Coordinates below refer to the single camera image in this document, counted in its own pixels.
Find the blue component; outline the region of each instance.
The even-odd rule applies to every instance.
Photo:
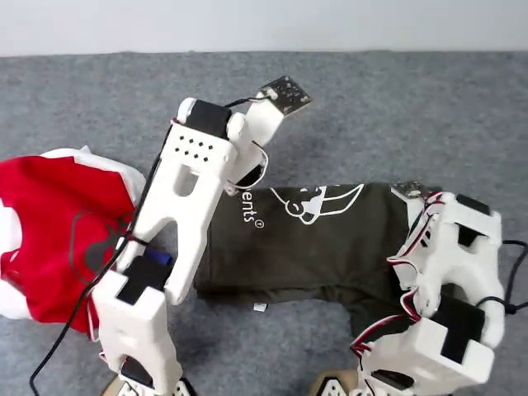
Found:
[[[160,252],[158,250],[145,249],[144,256],[153,258],[162,266],[170,266],[172,264],[172,256],[166,252]]]

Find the clothing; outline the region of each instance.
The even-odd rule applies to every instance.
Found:
[[[144,178],[87,148],[44,155],[51,158],[0,163],[0,218],[8,220],[0,224],[0,314],[23,318],[29,313],[42,323],[63,323],[81,290],[110,258]],[[6,296],[14,297],[13,304]],[[73,321],[80,332],[90,328],[89,306],[97,327],[95,309],[85,301]]]
[[[203,298],[231,303],[339,302],[358,333],[402,312],[385,259],[403,244],[409,216],[382,183],[223,195],[195,287]]]

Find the gray carpet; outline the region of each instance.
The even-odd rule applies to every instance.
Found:
[[[89,144],[149,168],[179,102],[245,97],[281,74],[314,98],[269,146],[265,185],[419,179],[502,212],[528,239],[528,54],[113,54],[0,59],[0,159]],[[170,238],[161,241],[170,248]],[[504,281],[514,248],[502,252]],[[528,268],[516,298],[528,298]],[[250,307],[191,295],[171,309],[178,356],[201,395],[306,394],[324,369],[353,365],[345,310],[318,301]],[[507,320],[489,383],[460,395],[523,394],[528,312]],[[59,326],[0,319],[0,393],[27,378]],[[111,374],[70,333],[41,394],[93,396]]]

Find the white wall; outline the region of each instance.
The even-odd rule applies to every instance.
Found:
[[[0,56],[528,50],[528,0],[0,0]]]

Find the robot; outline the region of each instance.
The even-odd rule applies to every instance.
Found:
[[[252,103],[245,115],[230,110],[242,101]],[[242,101],[181,103],[135,220],[118,243],[115,266],[93,288],[104,359],[126,383],[120,396],[191,394],[167,330],[167,305],[180,304],[190,289],[222,192],[236,194],[262,179],[264,146],[284,118],[311,98],[283,77]],[[405,314],[374,323],[351,344],[359,358],[351,396],[448,394],[485,383],[492,369],[504,307],[486,298],[504,295],[497,277],[501,216],[476,200],[440,191],[415,210],[405,244],[387,259]],[[162,266],[143,253],[172,221],[180,230],[178,256]],[[461,298],[443,294],[444,284],[458,285]],[[408,321],[406,331],[371,339],[399,319]],[[327,381],[320,394],[344,395],[339,389]]]

